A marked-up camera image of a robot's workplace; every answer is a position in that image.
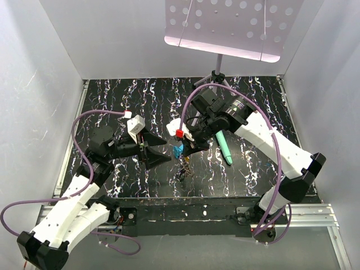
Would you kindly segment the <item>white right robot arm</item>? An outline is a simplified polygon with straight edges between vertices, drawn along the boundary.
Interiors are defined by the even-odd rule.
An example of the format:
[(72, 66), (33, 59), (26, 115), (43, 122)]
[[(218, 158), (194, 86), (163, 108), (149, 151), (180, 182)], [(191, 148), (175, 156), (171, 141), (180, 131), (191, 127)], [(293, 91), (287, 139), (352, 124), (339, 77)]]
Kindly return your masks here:
[(276, 185), (253, 208), (260, 223), (270, 222), (286, 204), (301, 202), (326, 162), (322, 153), (311, 154), (288, 140), (253, 101), (239, 93), (225, 101), (203, 85), (191, 93), (186, 104), (192, 104), (200, 115), (194, 126), (181, 115), (175, 135), (183, 142), (184, 156), (208, 150), (212, 136), (229, 131), (276, 163)]

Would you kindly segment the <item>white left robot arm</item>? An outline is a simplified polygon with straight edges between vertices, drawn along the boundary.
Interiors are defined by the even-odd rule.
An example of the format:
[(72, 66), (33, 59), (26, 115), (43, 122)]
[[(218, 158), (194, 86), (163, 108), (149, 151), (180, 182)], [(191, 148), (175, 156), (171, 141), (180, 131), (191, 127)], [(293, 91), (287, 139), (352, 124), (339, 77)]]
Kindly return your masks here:
[(82, 239), (99, 225), (113, 225), (122, 217), (120, 204), (110, 197), (103, 195), (89, 203), (113, 173), (112, 161), (136, 156), (151, 169), (171, 160), (153, 150), (164, 144), (166, 140), (146, 128), (129, 130), (120, 138), (110, 126), (96, 128), (85, 151), (90, 164), (82, 163), (61, 200), (31, 232), (17, 237), (23, 258), (39, 269), (62, 269)]

